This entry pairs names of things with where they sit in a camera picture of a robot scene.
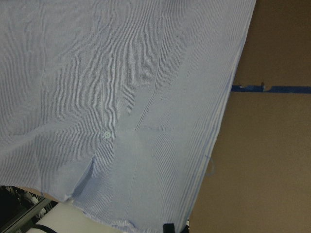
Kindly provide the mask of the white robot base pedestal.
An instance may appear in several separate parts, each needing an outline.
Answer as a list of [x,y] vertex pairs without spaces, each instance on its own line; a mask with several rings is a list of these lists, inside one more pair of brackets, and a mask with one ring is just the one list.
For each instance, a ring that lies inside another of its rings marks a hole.
[[46,226],[57,233],[119,233],[120,230],[103,225],[86,217],[71,204],[57,204],[38,225]]

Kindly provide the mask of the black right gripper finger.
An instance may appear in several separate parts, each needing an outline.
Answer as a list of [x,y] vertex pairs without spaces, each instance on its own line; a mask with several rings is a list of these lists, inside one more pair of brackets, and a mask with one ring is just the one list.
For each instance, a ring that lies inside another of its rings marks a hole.
[[173,223],[165,223],[163,225],[163,233],[174,233],[174,224]]

